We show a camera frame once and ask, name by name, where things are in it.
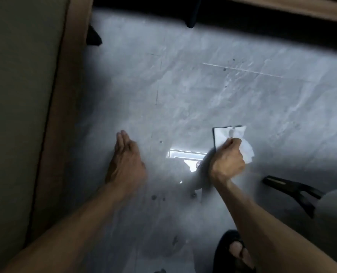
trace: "black furniture leg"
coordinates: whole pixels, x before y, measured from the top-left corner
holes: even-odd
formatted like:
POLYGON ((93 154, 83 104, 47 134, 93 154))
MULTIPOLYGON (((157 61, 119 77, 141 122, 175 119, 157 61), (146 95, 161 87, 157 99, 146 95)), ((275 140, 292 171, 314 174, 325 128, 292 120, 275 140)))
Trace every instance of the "black furniture leg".
POLYGON ((94 28, 89 25, 88 33, 86 35, 86 44, 93 46, 100 46, 103 43, 99 34, 94 30, 94 28))
POLYGON ((192 7, 189 8, 190 14, 186 20, 186 25, 188 28, 193 28, 196 24, 196 19, 198 18, 199 8, 201 0, 193 0, 192 7))
POLYGON ((314 217, 315 207, 301 194, 301 192, 307 192, 309 195, 317 199, 320 199, 324 196, 323 192, 308 185, 271 175, 265 177, 262 182, 276 190, 281 191, 282 193, 293 197, 311 218, 314 217))

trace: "black sandal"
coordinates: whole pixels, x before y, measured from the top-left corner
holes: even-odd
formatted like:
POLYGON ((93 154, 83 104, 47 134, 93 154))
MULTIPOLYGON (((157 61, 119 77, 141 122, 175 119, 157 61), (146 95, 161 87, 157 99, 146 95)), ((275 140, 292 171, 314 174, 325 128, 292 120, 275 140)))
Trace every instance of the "black sandal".
MULTIPOLYGON (((222 236, 214 255, 213 273, 234 273, 237 270, 237 258, 229 252, 229 246, 235 241, 239 241, 242 244, 243 251, 245 246, 243 240, 240 238, 240 234, 238 233, 238 231, 229 230, 222 236)), ((256 269, 250 269, 248 267, 245 272, 254 273, 256 272, 256 269)))

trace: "white cloth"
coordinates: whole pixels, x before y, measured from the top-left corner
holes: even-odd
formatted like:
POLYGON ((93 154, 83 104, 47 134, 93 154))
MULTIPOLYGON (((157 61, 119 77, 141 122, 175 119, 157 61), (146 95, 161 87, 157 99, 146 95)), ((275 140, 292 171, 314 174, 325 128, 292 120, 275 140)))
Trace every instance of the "white cloth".
POLYGON ((242 140, 240 144, 239 151, 243 155, 243 160, 246 164, 252 162, 252 157, 254 157, 254 152, 252 146, 248 141, 243 139, 244 131, 246 130, 246 126, 229 126, 229 127, 216 127, 214 128, 214 144, 215 149, 218 150, 219 147, 222 146, 223 143, 228 138, 239 138, 242 140))

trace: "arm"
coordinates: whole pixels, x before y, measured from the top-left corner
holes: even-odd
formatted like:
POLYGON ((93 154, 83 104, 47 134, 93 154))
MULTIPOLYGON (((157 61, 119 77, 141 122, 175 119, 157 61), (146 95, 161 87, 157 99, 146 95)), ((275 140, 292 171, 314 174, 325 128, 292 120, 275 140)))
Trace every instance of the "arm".
POLYGON ((244 169, 241 140, 228 139, 210 166, 213 185, 263 272, 337 272, 337 263, 300 234, 267 213, 231 182, 244 169))
POLYGON ((124 131, 118 133, 107 183, 93 199, 22 250, 2 272, 63 273, 71 270, 114 209, 134 193, 145 177, 146 169, 137 144, 124 131))

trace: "wooden edge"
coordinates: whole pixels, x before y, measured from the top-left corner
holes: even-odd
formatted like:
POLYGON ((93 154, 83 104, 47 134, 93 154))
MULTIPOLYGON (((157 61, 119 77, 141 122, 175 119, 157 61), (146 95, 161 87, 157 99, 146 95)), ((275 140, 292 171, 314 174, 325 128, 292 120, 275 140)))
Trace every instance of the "wooden edge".
POLYGON ((337 2, 332 0, 234 0, 271 9, 337 22, 337 2))
POLYGON ((93 0, 70 0, 67 6, 26 243, 50 228, 57 212, 74 133, 92 5, 93 0))

